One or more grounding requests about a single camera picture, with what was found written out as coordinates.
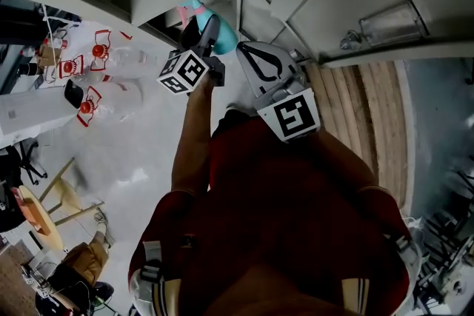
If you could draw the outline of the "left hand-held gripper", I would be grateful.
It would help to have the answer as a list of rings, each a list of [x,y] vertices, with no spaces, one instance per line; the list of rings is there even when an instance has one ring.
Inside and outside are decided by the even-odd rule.
[[[182,31],[179,51],[174,50],[164,64],[157,82],[173,95],[192,92],[206,74],[217,87],[225,82],[225,66],[216,56],[210,56],[220,30],[220,18],[216,14],[207,17],[193,16]]]

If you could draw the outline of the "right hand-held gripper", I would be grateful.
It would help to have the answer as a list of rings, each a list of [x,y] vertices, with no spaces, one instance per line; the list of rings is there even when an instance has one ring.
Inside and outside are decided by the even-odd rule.
[[[280,141],[288,143],[319,130],[313,89],[303,72],[296,73],[296,63],[286,50],[266,42],[241,41],[236,55],[256,96],[256,112]]]

